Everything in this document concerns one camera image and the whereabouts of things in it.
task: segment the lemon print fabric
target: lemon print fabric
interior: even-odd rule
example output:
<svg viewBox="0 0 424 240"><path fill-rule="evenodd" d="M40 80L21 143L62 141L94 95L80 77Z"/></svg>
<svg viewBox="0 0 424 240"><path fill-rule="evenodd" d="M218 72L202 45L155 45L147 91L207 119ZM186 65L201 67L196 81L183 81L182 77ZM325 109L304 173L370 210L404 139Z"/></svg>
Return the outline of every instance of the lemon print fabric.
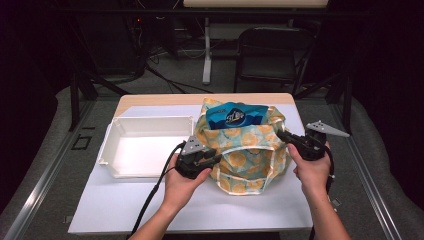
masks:
<svg viewBox="0 0 424 240"><path fill-rule="evenodd" d="M279 127L285 128L285 117L271 106L261 125L211 130L205 114L222 104L205 98L195 128L202 144L222 154L210 175L220 189L231 195L260 194L276 176L285 173L290 163L286 144L275 134Z"/></svg>

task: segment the white tray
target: white tray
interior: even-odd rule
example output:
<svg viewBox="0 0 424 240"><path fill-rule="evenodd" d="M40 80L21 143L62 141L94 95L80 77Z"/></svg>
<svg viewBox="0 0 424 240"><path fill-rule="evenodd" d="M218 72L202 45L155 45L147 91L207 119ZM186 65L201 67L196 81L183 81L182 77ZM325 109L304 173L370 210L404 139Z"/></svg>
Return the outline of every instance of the white tray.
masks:
<svg viewBox="0 0 424 240"><path fill-rule="evenodd" d="M115 178L159 177L169 154L193 128L192 116L114 118L97 163Z"/></svg>

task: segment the blue package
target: blue package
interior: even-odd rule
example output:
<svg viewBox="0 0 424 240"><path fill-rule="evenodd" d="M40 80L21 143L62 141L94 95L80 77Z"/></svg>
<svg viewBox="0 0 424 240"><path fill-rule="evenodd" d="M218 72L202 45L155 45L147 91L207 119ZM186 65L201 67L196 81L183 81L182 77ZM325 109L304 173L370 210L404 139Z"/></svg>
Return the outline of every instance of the blue package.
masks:
<svg viewBox="0 0 424 240"><path fill-rule="evenodd" d="M211 130L261 125L268 106L227 102L206 111Z"/></svg>

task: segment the person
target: person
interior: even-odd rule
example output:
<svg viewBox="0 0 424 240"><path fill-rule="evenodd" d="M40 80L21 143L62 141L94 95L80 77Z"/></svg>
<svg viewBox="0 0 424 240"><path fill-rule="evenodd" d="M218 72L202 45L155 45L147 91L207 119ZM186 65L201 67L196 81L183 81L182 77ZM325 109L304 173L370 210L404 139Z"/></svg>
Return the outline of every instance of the person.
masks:
<svg viewBox="0 0 424 240"><path fill-rule="evenodd" d="M317 161L305 161L294 145L288 144L288 149L296 163L293 172L302 183L302 191L309 204L317 239L350 239L327 196L326 182L331 164L329 156L325 154ZM172 157L169 169L175 166L177 156ZM210 172L211 169L205 169L196 179L191 180L181 176L176 170L169 171L165 176L165 196L162 204L130 239L162 239L169 224L188 203L196 188L208 178Z"/></svg>

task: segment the person's left hand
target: person's left hand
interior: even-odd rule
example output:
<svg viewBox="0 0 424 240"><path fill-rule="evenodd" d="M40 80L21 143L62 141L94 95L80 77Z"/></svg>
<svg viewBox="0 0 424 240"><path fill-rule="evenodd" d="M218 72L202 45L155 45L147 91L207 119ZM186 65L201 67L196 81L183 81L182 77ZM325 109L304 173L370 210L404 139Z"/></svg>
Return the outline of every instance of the person's left hand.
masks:
<svg viewBox="0 0 424 240"><path fill-rule="evenodd" d="M168 169L175 167L177 158L178 154L172 156ZM167 208L168 211L180 211L211 171L210 168L203 170L196 179L185 178L175 169L169 171L165 176L165 197L161 207Z"/></svg>

